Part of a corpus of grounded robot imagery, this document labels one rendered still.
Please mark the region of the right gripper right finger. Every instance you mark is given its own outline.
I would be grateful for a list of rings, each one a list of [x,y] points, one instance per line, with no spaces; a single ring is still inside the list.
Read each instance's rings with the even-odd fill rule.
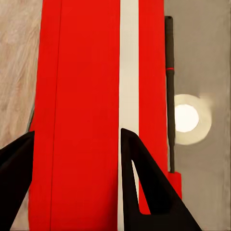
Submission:
[[[202,231],[139,136],[121,128],[124,231]],[[140,212],[132,161],[150,215]]]

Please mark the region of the radio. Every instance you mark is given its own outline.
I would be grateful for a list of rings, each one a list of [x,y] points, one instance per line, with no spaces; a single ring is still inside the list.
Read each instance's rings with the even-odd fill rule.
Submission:
[[[38,54],[30,231],[124,231],[121,128],[139,136],[182,199],[164,0],[43,0]]]

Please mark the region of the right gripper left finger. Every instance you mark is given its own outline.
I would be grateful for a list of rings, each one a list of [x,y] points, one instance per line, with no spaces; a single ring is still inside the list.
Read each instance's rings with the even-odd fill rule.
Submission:
[[[0,149],[0,231],[10,231],[32,182],[35,131]]]

